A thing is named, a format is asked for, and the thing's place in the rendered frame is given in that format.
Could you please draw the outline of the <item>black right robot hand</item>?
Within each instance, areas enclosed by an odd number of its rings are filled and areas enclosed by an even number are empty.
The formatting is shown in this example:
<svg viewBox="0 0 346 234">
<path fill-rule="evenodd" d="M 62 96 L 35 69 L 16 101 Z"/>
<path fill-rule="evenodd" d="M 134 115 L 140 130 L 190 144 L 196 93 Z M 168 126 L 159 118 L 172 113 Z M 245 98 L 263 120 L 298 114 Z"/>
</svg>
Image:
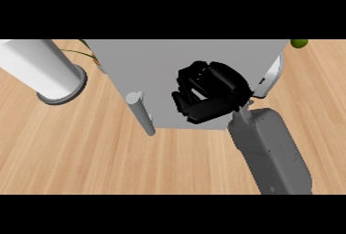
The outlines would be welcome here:
<svg viewBox="0 0 346 234">
<path fill-rule="evenodd" d="M 171 98 L 192 124 L 236 112 L 254 94 L 240 73 L 214 61 L 195 61 L 178 70 L 175 81 L 178 90 L 171 92 Z"/>
</svg>

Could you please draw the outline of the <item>green plant stem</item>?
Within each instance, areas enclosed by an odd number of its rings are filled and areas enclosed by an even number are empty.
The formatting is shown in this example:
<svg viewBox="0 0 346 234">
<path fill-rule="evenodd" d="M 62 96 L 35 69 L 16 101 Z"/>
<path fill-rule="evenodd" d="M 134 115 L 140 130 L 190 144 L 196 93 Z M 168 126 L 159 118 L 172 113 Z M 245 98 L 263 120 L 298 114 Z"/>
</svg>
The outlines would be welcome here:
<svg viewBox="0 0 346 234">
<path fill-rule="evenodd" d="M 82 51 L 78 51 L 78 50 L 72 50 L 72 49 L 59 49 L 59 50 L 60 50 L 60 51 L 64 51 L 64 52 L 76 53 L 76 54 L 81 54 L 81 55 L 87 56 L 88 58 L 91 58 L 94 64 L 96 64 L 97 66 L 100 66 L 101 64 L 100 64 L 100 62 L 98 62 L 98 60 L 97 60 L 97 58 L 96 58 L 96 56 L 94 56 L 94 53 L 93 53 L 91 50 L 90 50 L 90 47 L 88 47 L 87 42 L 85 42 L 82 39 L 76 39 L 76 40 L 78 40 L 78 42 L 84 45 L 84 47 L 88 49 L 87 52 L 82 52 Z"/>
</svg>

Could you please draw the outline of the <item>white cylinder with grey base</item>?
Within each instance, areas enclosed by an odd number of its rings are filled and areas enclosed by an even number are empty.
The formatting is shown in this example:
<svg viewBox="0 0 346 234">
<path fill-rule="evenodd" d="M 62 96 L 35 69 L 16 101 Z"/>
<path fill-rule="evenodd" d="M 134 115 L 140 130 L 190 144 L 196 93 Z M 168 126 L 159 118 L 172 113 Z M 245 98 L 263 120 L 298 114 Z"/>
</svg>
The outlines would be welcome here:
<svg viewBox="0 0 346 234">
<path fill-rule="evenodd" d="M 50 39 L 0 39 L 0 68 L 48 105 L 69 102 L 84 90 L 87 73 Z"/>
</svg>

